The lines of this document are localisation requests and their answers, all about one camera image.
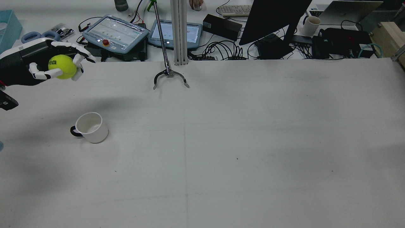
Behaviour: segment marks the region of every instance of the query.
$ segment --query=white coffee cup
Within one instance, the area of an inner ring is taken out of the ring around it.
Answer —
[[[77,119],[76,124],[70,128],[70,133],[76,137],[84,137],[91,143],[99,143],[107,137],[108,128],[100,114],[88,112]]]
[[[301,34],[306,37],[311,37],[321,24],[321,19],[314,16],[309,16],[304,20],[304,26],[301,29]]]

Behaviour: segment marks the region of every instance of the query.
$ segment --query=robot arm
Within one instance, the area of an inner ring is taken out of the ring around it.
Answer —
[[[73,58],[77,67],[72,80],[77,81],[82,75],[82,60],[96,62],[94,56],[81,46],[72,43],[57,42],[50,38],[39,38],[0,54],[0,89],[6,86],[35,86],[48,79],[63,74],[60,69],[48,70],[48,61],[59,54]],[[9,110],[18,103],[0,91],[0,108]]]

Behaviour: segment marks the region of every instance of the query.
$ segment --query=green cable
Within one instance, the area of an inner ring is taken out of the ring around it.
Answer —
[[[366,47],[371,46],[371,45],[377,46],[377,47],[380,49],[380,52],[381,52],[381,53],[380,53],[380,56],[379,56],[378,58],[382,58],[382,47],[381,47],[380,45],[376,44],[376,43],[370,43],[370,44],[367,44],[366,46],[364,46],[364,47],[360,50],[360,52],[358,53],[357,58],[360,58],[360,55],[361,55],[361,53],[363,52],[363,50],[366,49]]]

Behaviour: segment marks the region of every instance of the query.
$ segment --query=tennis ball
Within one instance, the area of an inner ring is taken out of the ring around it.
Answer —
[[[73,59],[66,55],[57,55],[52,57],[48,63],[48,69],[59,68],[63,71],[61,76],[57,76],[59,79],[68,79],[75,75],[77,67],[73,64]]]

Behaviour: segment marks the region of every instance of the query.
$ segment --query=aluminum profile pole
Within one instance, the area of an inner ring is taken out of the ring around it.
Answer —
[[[398,61],[398,58],[405,52],[405,45],[403,45],[400,49],[397,50],[397,52],[394,53],[393,56],[391,56],[392,61]]]
[[[175,65],[188,64],[187,57],[187,2],[186,0],[170,0]]]

